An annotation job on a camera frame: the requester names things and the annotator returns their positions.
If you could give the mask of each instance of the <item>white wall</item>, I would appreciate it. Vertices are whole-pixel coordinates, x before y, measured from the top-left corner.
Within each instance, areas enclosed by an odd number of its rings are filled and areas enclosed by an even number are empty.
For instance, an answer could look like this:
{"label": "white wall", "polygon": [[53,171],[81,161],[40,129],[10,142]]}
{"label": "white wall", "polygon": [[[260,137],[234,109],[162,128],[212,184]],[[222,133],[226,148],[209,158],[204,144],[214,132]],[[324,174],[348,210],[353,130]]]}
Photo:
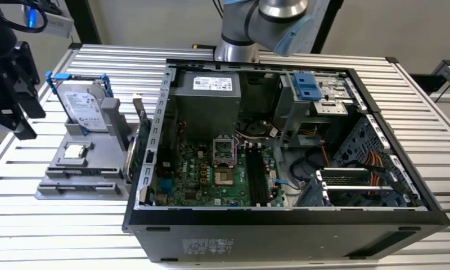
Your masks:
{"label": "white wall", "polygon": [[345,0],[322,53],[394,56],[430,73],[450,59],[450,0]]}
{"label": "white wall", "polygon": [[212,0],[89,0],[104,44],[190,48],[216,45],[221,18]]}

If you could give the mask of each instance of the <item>hard drive label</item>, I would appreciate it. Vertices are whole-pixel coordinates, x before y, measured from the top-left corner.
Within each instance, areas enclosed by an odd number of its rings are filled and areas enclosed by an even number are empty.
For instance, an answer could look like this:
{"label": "hard drive label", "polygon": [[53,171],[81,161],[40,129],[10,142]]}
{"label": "hard drive label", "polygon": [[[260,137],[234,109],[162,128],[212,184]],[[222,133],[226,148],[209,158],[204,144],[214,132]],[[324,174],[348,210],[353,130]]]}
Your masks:
{"label": "hard drive label", "polygon": [[232,91],[232,78],[194,77],[193,90]]}
{"label": "hard drive label", "polygon": [[96,97],[78,92],[66,92],[65,96],[78,124],[90,131],[106,131]]}

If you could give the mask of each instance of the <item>motherboard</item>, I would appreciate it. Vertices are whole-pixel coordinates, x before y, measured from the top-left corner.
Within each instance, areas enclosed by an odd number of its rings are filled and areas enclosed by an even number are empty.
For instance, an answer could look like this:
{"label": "motherboard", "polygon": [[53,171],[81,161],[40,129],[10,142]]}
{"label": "motherboard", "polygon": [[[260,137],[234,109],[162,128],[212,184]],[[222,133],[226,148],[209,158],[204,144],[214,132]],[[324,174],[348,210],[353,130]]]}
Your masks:
{"label": "motherboard", "polygon": [[[260,160],[250,161],[252,152],[258,153]],[[262,164],[258,170],[248,167],[250,162]],[[220,139],[214,144],[184,142],[176,164],[172,177],[158,180],[158,206],[282,206],[270,147],[230,147]]]}

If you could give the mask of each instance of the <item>green circuit board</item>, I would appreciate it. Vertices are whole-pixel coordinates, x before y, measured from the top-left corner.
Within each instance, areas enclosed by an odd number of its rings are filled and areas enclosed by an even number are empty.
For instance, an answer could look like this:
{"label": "green circuit board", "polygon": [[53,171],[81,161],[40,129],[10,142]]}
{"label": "green circuit board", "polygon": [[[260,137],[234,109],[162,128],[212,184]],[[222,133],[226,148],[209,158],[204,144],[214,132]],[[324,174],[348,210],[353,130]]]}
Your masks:
{"label": "green circuit board", "polygon": [[[245,149],[237,149],[237,162],[233,169],[212,166],[212,144],[180,145],[177,168],[173,175],[172,193],[157,196],[157,205],[166,206],[254,206],[250,205],[250,190],[246,176]],[[264,162],[268,169],[274,166],[272,149],[262,151]],[[269,171],[264,171],[265,179],[269,179]],[[217,184],[217,177],[224,175],[224,181]],[[274,189],[277,196],[270,199],[272,206],[282,206],[280,188]]]}

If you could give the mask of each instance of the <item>gray robot fixture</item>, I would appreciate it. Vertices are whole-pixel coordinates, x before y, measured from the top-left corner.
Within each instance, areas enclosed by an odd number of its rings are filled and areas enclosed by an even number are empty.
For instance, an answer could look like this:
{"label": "gray robot fixture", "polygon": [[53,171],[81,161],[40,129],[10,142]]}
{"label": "gray robot fixture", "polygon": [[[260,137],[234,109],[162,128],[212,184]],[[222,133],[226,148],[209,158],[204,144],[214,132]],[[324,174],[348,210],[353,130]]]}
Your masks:
{"label": "gray robot fixture", "polygon": [[306,0],[225,0],[216,61],[258,62],[258,46],[281,56],[294,54],[313,19]]}

